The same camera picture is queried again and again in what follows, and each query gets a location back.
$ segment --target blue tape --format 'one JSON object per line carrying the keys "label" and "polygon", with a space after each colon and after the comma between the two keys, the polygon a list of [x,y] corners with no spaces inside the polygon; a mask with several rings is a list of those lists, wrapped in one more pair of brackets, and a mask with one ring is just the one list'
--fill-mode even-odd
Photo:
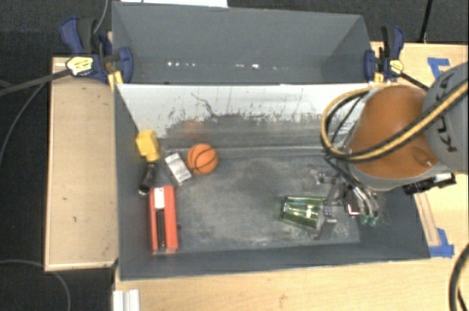
{"label": "blue tape", "polygon": [[438,66],[449,66],[449,59],[447,58],[428,58],[426,60],[430,68],[432,69],[433,76],[438,78],[440,76],[440,69]]}
{"label": "blue tape", "polygon": [[441,245],[429,247],[431,257],[448,257],[454,256],[454,245],[448,243],[445,230],[437,227],[438,235],[440,236]]}

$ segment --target small metal object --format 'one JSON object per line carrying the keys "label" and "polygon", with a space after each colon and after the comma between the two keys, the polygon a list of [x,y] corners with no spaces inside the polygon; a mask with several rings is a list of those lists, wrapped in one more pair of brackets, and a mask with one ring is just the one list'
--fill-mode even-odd
{"label": "small metal object", "polygon": [[173,153],[167,156],[164,161],[169,168],[171,176],[179,186],[181,186],[184,181],[192,178],[191,172],[189,172],[189,169],[184,164],[179,153]]}

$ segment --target gray panel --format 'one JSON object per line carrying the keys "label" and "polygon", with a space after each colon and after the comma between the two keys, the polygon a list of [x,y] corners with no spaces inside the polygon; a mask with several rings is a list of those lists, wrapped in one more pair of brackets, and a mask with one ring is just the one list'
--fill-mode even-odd
{"label": "gray panel", "polygon": [[135,258],[148,256],[147,201],[138,196],[145,160],[136,148],[137,128],[118,91],[114,94],[116,125],[117,206],[119,215],[119,271],[132,274]]}
{"label": "gray panel", "polygon": [[116,47],[133,83],[363,82],[359,15],[113,2]]}

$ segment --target yellow clamp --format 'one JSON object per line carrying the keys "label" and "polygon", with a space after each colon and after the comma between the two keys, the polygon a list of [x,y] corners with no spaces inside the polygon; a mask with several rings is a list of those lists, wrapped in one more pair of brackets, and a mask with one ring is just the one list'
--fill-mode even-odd
{"label": "yellow clamp", "polygon": [[142,157],[148,162],[155,162],[160,158],[158,140],[153,130],[142,131],[137,135],[136,144]]}

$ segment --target red object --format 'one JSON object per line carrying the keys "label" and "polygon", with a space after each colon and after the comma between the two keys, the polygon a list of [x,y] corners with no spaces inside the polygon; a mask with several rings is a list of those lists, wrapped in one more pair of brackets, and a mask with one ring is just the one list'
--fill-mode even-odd
{"label": "red object", "polygon": [[179,248],[179,240],[174,187],[167,185],[152,189],[148,195],[148,211],[152,254],[156,255],[159,249],[165,249],[166,254],[175,253]]}

